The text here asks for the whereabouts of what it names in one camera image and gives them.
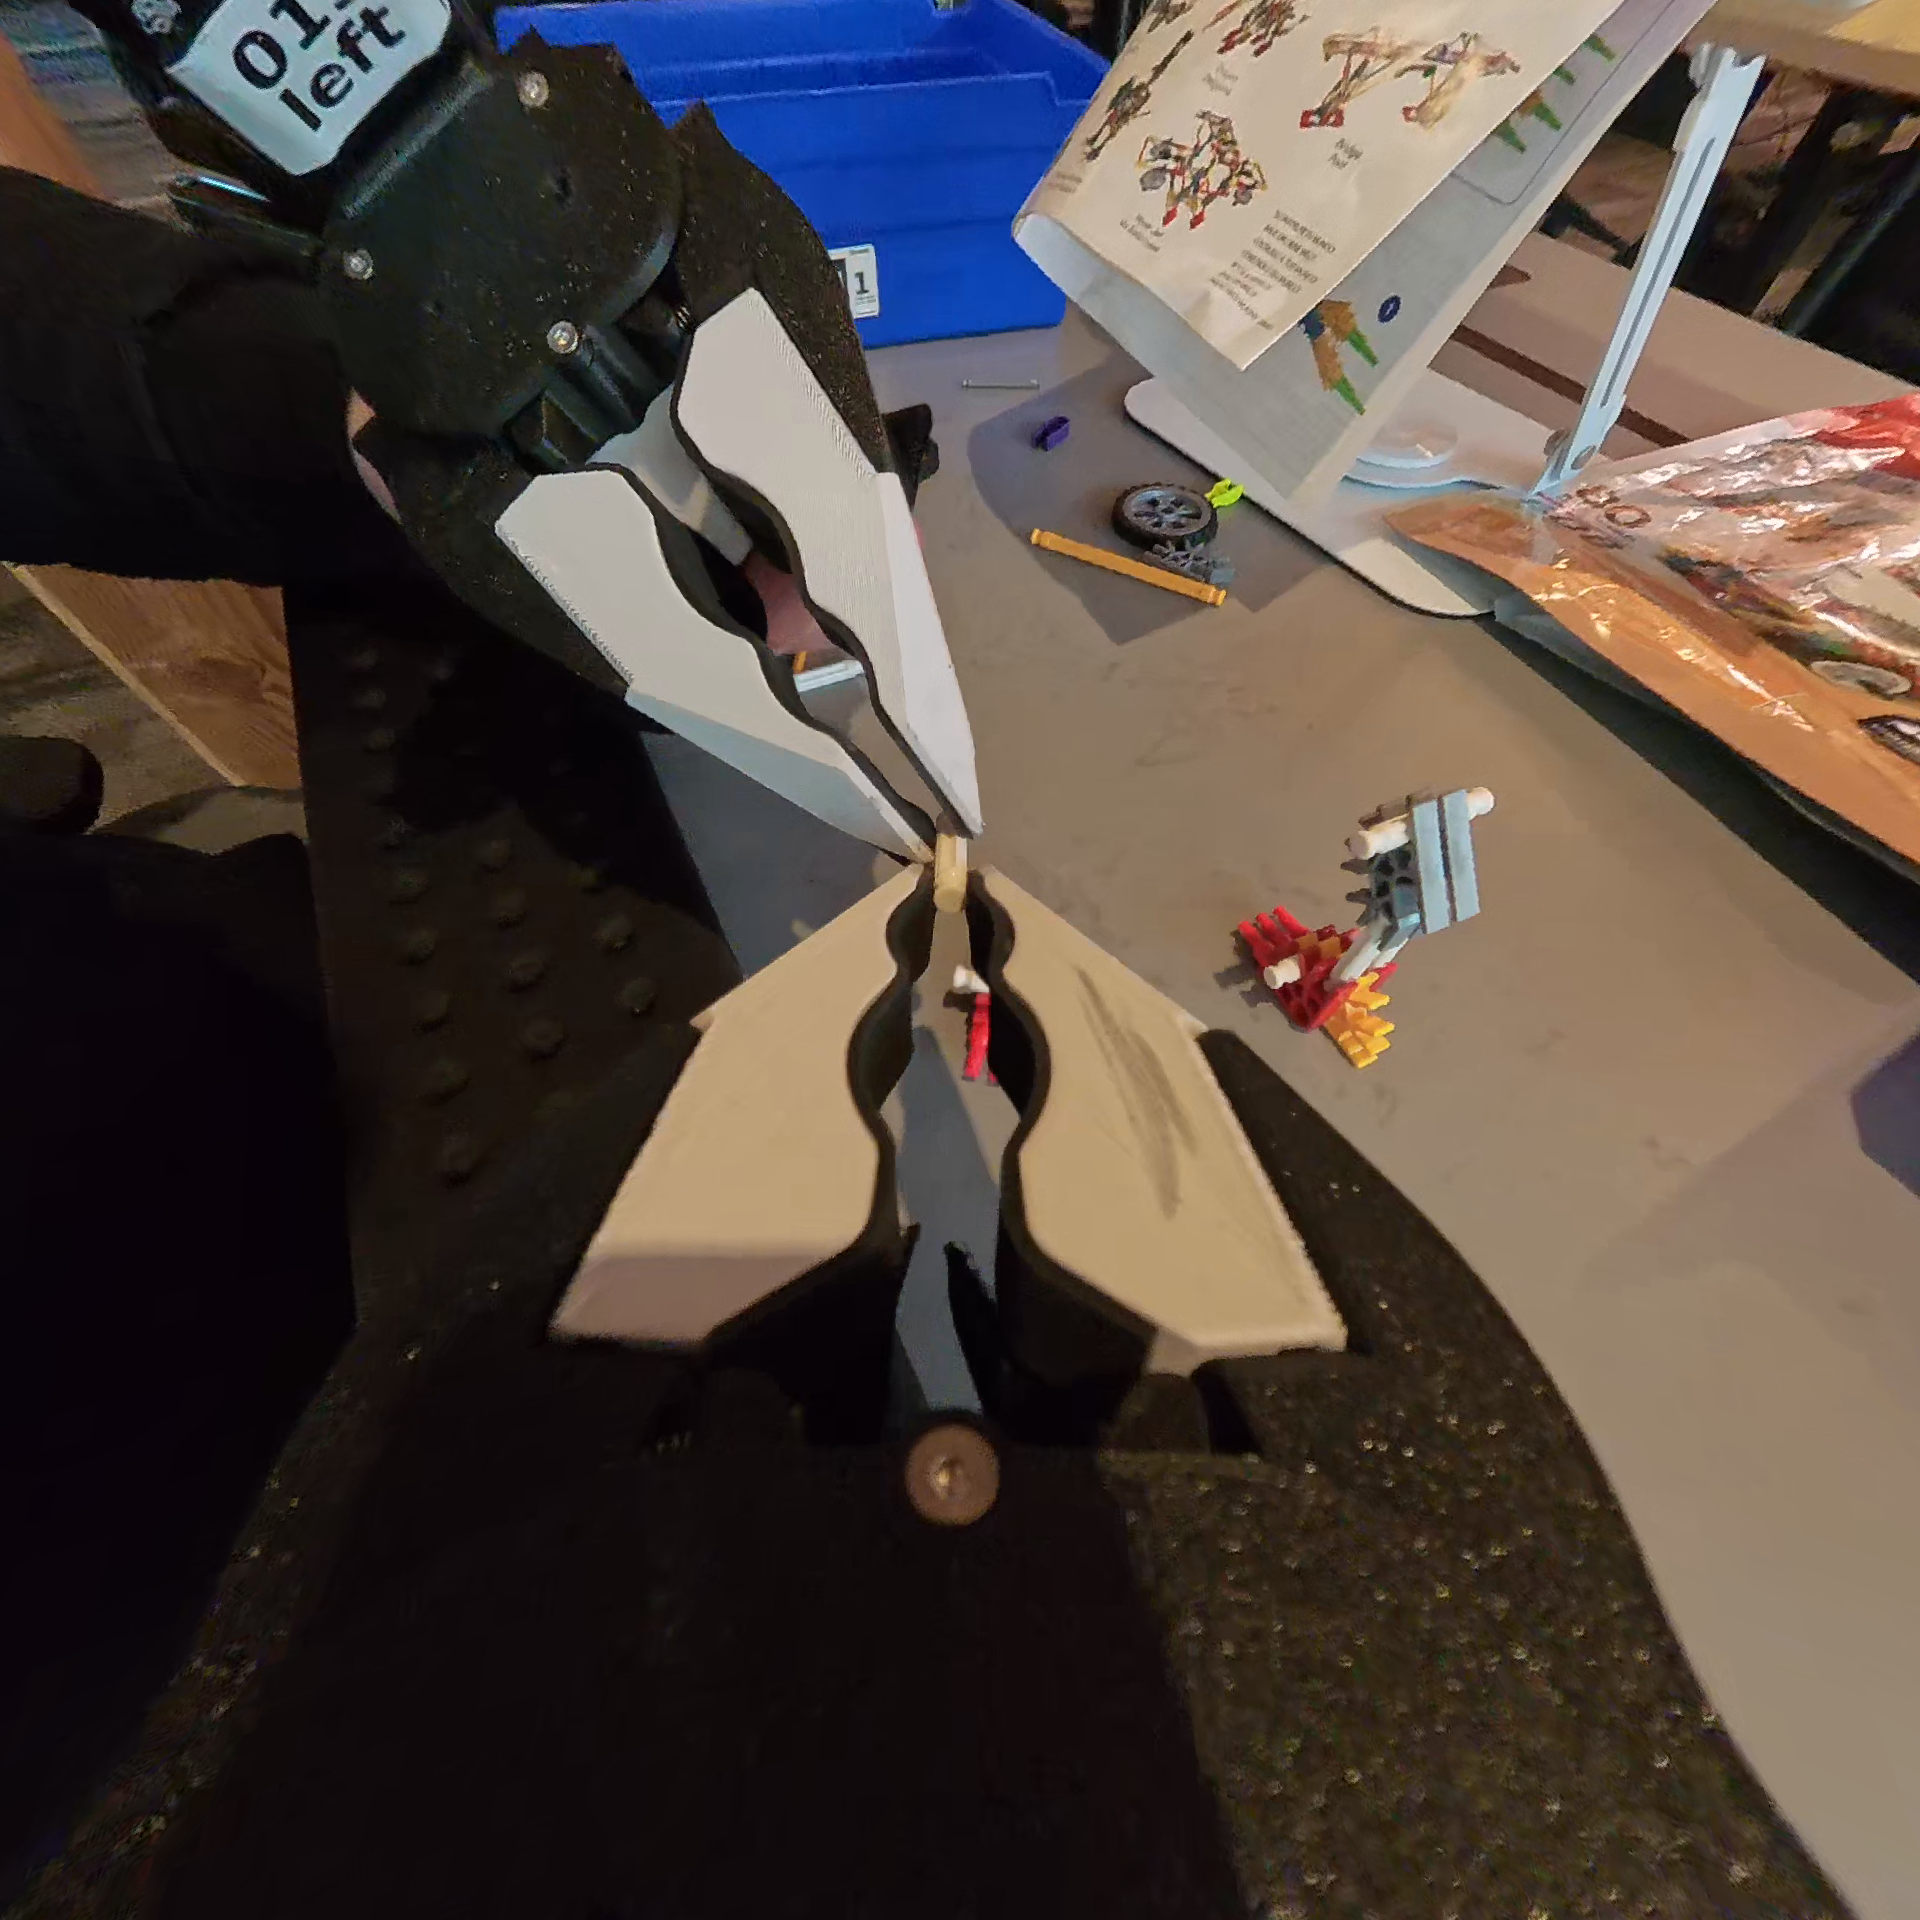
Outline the round wooden table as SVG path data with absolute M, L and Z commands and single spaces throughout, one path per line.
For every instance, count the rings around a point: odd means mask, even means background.
M 1918 104 L 1918 1 L 1714 1 L 1685 41 L 1702 44 Z

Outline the white sheet with green drawings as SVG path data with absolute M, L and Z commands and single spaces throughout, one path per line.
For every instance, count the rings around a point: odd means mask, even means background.
M 1338 484 L 1359 425 L 1309 383 L 1349 376 L 1378 422 L 1457 336 L 1659 63 L 1707 14 L 1695 1 L 1612 6 L 1529 79 L 1485 140 L 1239 376 L 1223 440 L 1252 476 L 1313 500 Z

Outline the grey toy wheel with tyre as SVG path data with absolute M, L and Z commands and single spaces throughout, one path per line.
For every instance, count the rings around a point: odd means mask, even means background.
M 1206 490 L 1150 481 L 1116 496 L 1110 527 L 1123 541 L 1151 557 L 1183 560 L 1212 549 L 1219 513 Z

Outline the wooden side panel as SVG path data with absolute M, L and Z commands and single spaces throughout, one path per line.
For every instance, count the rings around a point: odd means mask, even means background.
M 299 788 L 281 589 L 79 566 L 7 574 L 229 783 Z

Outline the small red toy assembly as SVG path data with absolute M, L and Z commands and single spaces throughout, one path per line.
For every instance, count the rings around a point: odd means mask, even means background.
M 1284 1020 L 1297 1030 L 1324 1036 L 1363 1069 L 1390 1046 L 1394 1024 L 1386 1015 L 1386 982 L 1399 962 L 1371 962 L 1353 978 L 1338 976 L 1353 940 L 1353 927 L 1309 927 L 1281 905 L 1236 926 L 1241 954 Z

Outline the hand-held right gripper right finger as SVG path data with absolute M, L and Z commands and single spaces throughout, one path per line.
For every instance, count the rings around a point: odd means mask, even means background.
M 974 870 L 999 1175 L 999 1328 L 1030 1375 L 1194 1375 L 1341 1353 L 1347 1322 L 1175 998 L 999 870 Z

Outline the shiny plastic bag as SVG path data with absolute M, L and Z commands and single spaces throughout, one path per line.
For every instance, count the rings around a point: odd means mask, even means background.
M 1390 524 L 1915 872 L 1915 391 L 1602 463 L 1556 496 L 1438 496 Z

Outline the long yellow toy rod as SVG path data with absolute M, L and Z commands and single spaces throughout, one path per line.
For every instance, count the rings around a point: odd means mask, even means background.
M 1067 534 L 1055 534 L 1043 527 L 1030 529 L 1028 543 L 1043 552 L 1073 560 L 1077 564 L 1085 564 L 1091 569 L 1100 569 L 1118 577 L 1126 577 L 1141 585 L 1155 585 L 1163 592 L 1180 593 L 1181 599 L 1205 608 L 1223 608 L 1227 602 L 1227 592 L 1221 585 L 1194 577 L 1188 572 L 1161 564 L 1156 560 L 1134 560 L 1123 556 L 1119 551 L 1070 540 Z

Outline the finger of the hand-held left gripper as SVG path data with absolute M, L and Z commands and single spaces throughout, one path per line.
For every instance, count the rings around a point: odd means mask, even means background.
M 540 476 L 499 540 L 621 677 L 629 705 L 812 817 L 931 861 L 931 820 L 802 704 L 718 593 L 697 537 L 613 465 Z
M 802 601 L 861 660 L 889 738 L 947 822 L 980 837 L 974 728 L 902 480 L 869 457 L 761 290 L 691 332 L 675 426 L 730 502 L 772 524 Z

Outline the person's left hand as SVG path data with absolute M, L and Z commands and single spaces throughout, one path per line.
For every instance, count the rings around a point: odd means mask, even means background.
M 777 655 L 813 655 L 830 645 L 791 572 L 759 551 L 747 556 L 740 572 L 759 596 L 766 645 Z

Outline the blue plastic bin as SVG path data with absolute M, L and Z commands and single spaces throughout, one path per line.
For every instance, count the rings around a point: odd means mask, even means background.
M 1108 61 L 1023 4 L 521 4 L 493 34 L 613 48 L 669 126 L 706 104 L 838 261 L 866 346 L 1065 317 L 1014 218 Z

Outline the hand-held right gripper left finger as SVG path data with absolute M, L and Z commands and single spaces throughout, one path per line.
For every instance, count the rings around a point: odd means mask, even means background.
M 901 1226 L 884 1104 L 938 921 L 901 868 L 693 1020 L 693 1050 L 548 1320 L 699 1348 Z

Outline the person's left forearm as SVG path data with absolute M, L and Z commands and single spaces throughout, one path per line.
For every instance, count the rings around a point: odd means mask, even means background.
M 415 557 L 359 470 L 318 300 L 246 246 L 2 174 L 2 557 L 347 585 Z

